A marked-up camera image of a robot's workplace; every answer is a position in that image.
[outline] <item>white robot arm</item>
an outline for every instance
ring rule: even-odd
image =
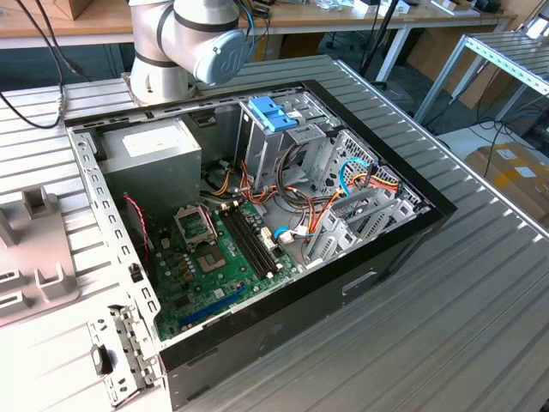
[[[130,0],[130,7],[130,86],[143,103],[187,99],[189,73],[208,84],[228,82],[248,56],[233,0]]]

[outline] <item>aluminum table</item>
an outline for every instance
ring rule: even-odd
[[[495,64],[522,83],[496,120],[500,120],[510,110],[527,88],[532,88],[542,95],[549,94],[547,43],[532,40],[519,32],[464,34],[416,112],[414,119],[417,122],[421,123],[424,120],[466,49],[472,50],[478,56],[452,95],[458,95],[468,85],[484,60]]]
[[[395,276],[187,405],[185,411],[538,410],[549,394],[549,234],[345,64],[249,64],[221,88],[314,78],[458,206]],[[130,108],[122,81],[68,87],[69,116]],[[55,88],[8,94],[37,122]],[[61,199],[75,302],[0,329],[2,410],[111,410],[86,322],[125,299],[62,128],[0,107],[0,196],[45,185]],[[169,411],[162,388],[123,411]]]

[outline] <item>green circuit board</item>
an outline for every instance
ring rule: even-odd
[[[238,208],[238,213],[255,225],[256,236],[260,239],[258,229],[264,225],[254,206],[244,203]],[[161,305],[160,314],[155,319],[161,341],[175,337],[182,330],[248,300],[297,273],[292,259],[280,248],[274,251],[265,248],[281,268],[271,278],[258,276],[237,247],[219,212],[209,215],[218,234],[215,244],[201,243],[195,250],[189,250],[174,220],[149,234],[154,245],[151,259],[156,273],[154,291]],[[194,219],[190,223],[193,232],[201,230]],[[198,318],[193,318],[190,324],[181,325],[182,319],[189,316]]]

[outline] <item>aluminum profile table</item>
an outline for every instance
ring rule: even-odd
[[[483,60],[495,64],[522,82],[522,86],[498,114],[498,120],[515,104],[518,97],[527,88],[532,88],[542,95],[549,94],[548,44],[532,40],[520,32],[464,34],[416,112],[414,119],[417,122],[421,123],[425,119],[466,49],[477,53],[478,57],[456,87],[454,96],[467,86]]]
[[[549,235],[345,64],[325,56],[250,64],[221,88],[318,80],[458,206],[395,276],[184,409],[538,410],[549,396]],[[55,88],[8,94],[37,122]],[[129,108],[121,81],[68,87],[69,116]],[[2,410],[111,410],[86,322],[124,302],[62,128],[0,107],[0,195],[41,183],[61,199],[75,302],[0,329]],[[169,411],[163,388],[122,408]]]

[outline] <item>motherboard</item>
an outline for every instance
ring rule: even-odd
[[[184,215],[188,209],[180,210],[175,221],[150,234],[154,291],[161,304],[155,321],[161,341],[297,272],[280,247],[266,245],[266,226],[255,206],[235,204],[214,211],[201,205],[188,215]],[[201,236],[205,240],[196,243]]]

